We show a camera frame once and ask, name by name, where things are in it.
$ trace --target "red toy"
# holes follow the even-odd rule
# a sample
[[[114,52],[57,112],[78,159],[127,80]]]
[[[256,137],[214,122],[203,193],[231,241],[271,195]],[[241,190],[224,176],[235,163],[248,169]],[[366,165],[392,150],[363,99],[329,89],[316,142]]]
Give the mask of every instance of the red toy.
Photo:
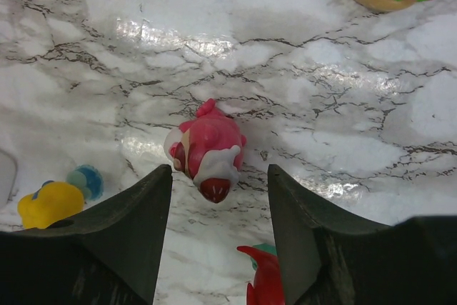
[[[237,249],[257,262],[254,286],[248,284],[247,305],[284,305],[278,258],[252,246],[239,246]]]
[[[164,150],[175,170],[184,172],[206,199],[220,203],[238,183],[246,137],[214,99],[201,105],[196,117],[171,130]]]

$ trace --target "marble countertop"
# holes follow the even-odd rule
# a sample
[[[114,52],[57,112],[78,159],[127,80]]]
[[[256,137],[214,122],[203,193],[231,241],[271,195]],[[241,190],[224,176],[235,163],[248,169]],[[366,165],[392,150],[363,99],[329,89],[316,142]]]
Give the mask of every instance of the marble countertop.
[[[0,0],[0,149],[17,201],[77,164],[104,199],[168,163],[209,97],[248,138],[219,205],[174,173],[158,305],[245,304],[242,244],[273,243],[266,169],[394,224],[457,213],[457,0],[372,14],[352,0]]]

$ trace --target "yellow toy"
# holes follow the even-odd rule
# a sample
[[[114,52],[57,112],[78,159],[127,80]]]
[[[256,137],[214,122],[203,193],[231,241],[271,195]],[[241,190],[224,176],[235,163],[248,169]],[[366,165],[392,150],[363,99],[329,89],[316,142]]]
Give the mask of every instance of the yellow toy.
[[[22,198],[17,209],[25,229],[45,229],[83,211],[85,200],[95,200],[102,193],[100,173],[85,165],[69,173],[66,182],[45,182],[37,192]]]

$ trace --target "marble surface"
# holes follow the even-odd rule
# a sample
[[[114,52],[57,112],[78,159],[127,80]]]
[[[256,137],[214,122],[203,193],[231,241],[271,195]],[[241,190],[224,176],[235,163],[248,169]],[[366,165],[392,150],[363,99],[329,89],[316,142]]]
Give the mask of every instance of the marble surface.
[[[219,205],[174,174],[158,305],[245,304],[241,244],[273,242],[266,169],[393,224],[457,213],[457,0],[372,14],[352,0],[0,0],[0,149],[16,203],[77,164],[104,199],[168,163],[210,96],[248,138]]]

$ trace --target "pink pig toy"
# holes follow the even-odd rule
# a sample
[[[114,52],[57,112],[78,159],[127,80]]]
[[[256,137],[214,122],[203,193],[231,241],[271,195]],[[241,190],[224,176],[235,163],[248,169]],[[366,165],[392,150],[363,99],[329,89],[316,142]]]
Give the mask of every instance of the pink pig toy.
[[[177,171],[184,172],[213,203],[223,201],[238,183],[246,137],[233,119],[209,99],[197,119],[170,131],[164,150]]]

